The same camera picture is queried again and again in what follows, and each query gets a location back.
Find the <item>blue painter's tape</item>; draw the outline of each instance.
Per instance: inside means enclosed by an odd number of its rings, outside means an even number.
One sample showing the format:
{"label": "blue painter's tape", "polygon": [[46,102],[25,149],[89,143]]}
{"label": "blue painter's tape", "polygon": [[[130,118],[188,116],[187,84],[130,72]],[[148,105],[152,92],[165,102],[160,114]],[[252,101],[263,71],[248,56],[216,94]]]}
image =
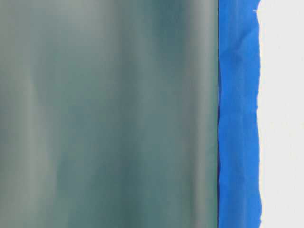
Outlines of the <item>blue painter's tape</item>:
{"label": "blue painter's tape", "polygon": [[219,228],[258,228],[259,0],[219,0]]}

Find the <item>teal backdrop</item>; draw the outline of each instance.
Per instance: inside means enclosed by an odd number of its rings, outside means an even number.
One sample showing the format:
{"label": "teal backdrop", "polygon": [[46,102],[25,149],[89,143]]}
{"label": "teal backdrop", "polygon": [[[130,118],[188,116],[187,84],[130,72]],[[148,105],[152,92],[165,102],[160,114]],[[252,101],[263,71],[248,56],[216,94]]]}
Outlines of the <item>teal backdrop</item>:
{"label": "teal backdrop", "polygon": [[0,0],[0,227],[217,226],[214,0]]}

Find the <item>blue tape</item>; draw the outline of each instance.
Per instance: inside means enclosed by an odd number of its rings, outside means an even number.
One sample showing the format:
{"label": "blue tape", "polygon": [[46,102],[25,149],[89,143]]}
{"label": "blue tape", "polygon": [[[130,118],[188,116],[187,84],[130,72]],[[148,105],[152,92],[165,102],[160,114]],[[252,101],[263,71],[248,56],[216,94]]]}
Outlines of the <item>blue tape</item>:
{"label": "blue tape", "polygon": [[258,228],[259,0],[219,0],[219,228]]}

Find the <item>white wall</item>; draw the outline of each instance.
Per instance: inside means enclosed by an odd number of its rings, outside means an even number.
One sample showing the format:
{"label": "white wall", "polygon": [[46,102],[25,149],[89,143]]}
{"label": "white wall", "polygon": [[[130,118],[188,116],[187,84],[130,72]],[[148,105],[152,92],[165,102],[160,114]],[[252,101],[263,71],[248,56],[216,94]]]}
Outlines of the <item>white wall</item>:
{"label": "white wall", "polygon": [[258,97],[264,228],[304,227],[304,2],[261,0]]}

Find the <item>teal fabric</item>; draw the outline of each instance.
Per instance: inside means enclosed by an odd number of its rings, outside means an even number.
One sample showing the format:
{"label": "teal fabric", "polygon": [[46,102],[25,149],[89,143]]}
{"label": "teal fabric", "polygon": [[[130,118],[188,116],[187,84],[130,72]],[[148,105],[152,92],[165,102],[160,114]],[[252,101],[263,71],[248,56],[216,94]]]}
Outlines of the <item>teal fabric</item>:
{"label": "teal fabric", "polygon": [[0,0],[0,227],[217,226],[217,6]]}

